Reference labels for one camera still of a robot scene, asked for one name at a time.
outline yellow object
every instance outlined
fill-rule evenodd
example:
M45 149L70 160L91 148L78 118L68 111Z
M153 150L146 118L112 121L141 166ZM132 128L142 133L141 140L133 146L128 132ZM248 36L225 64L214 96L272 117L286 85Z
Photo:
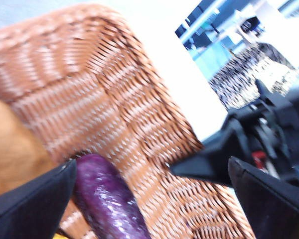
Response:
M61 236L61 235L59 235L59 234L56 233L56 234L54 235L53 239L68 239L68 238L66 238L66 237L64 237L64 236Z

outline wicker basket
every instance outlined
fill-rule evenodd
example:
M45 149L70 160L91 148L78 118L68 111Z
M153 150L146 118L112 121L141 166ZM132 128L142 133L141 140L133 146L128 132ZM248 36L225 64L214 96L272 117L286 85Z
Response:
M225 187L168 172L202 145L118 13L81 4L1 29L0 99L54 161L82 150L111 160L153 239L254 238ZM72 201L60 227L96 238Z

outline black plastic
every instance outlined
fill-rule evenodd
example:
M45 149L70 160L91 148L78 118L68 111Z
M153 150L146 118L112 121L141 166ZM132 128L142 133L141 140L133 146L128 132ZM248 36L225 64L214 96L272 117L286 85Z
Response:
M51 239L72 195L72 160L0 196L0 239Z
M254 164L252 152L261 150L282 180L299 184L299 91L283 97L259 80L256 85L260 97L229 110L221 129L203 142L205 149L171 166L174 175L231 186L228 158Z
M229 175L257 239L299 239L299 188L231 158Z

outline eggplant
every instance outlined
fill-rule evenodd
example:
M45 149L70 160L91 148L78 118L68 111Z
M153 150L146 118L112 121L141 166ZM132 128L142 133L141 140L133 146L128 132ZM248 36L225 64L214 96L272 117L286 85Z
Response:
M105 158L88 154L77 159L75 196L99 239L150 239L132 192Z

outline woven rattan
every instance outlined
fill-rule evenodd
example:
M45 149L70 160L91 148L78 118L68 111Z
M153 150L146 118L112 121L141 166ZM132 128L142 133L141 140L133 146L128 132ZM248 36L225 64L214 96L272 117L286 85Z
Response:
M55 162L82 150L112 161L153 239L254 238L227 188L168 172L202 145L111 9L81 4L1 29L0 99ZM96 238L72 201L60 227Z

